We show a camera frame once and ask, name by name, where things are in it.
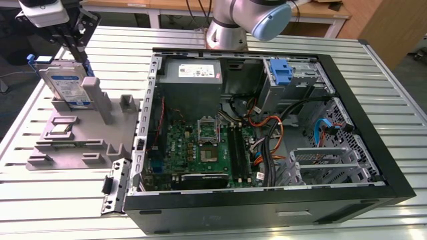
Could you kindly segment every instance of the motherboard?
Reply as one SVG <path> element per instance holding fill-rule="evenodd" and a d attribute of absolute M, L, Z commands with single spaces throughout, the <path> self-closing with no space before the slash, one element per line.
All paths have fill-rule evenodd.
<path fill-rule="evenodd" d="M 251 171 L 251 127 L 224 124 L 171 124 L 165 156 L 152 158 L 145 187 L 155 191 L 256 187 Z"/>

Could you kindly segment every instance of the hard drive label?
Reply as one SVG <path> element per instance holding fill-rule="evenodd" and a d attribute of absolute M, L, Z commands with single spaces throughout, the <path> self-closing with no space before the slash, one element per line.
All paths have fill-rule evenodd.
<path fill-rule="evenodd" d="M 80 78 L 77 76 L 52 75 L 51 80 L 65 102 L 76 106 L 89 105 L 91 100 L 80 86 Z"/>

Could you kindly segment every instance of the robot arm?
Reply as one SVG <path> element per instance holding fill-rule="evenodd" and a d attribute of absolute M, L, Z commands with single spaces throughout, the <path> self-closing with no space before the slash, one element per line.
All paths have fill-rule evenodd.
<path fill-rule="evenodd" d="M 85 47 L 101 17 L 88 12 L 81 0 L 19 0 L 16 20 L 52 44 L 69 50 L 79 63 L 87 63 Z"/>
<path fill-rule="evenodd" d="M 207 45 L 211 49 L 241 50 L 247 46 L 247 32 L 269 41 L 288 25 L 291 15 L 285 0 L 216 0 Z"/>

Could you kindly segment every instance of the ram slot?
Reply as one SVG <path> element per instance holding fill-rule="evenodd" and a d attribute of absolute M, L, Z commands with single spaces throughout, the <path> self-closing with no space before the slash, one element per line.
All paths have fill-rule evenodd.
<path fill-rule="evenodd" d="M 241 178 L 247 180 L 249 177 L 249 167 L 248 167 L 248 160 L 247 160 L 247 152 L 245 152 L 245 141 L 241 135 L 241 128 L 236 127 L 233 131 L 233 139 L 235 145 L 237 149 L 237 162 L 240 168 Z"/>
<path fill-rule="evenodd" d="M 227 129 L 227 137 L 232 179 L 237 181 L 239 179 L 247 179 L 249 175 L 241 129 L 239 127 L 229 127 Z"/>

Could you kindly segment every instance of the open computer tower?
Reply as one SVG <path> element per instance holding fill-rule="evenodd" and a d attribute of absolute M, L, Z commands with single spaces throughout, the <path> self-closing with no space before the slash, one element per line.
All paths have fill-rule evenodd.
<path fill-rule="evenodd" d="M 153 49 L 101 214 L 145 234 L 340 223 L 415 196 L 331 56 Z"/>

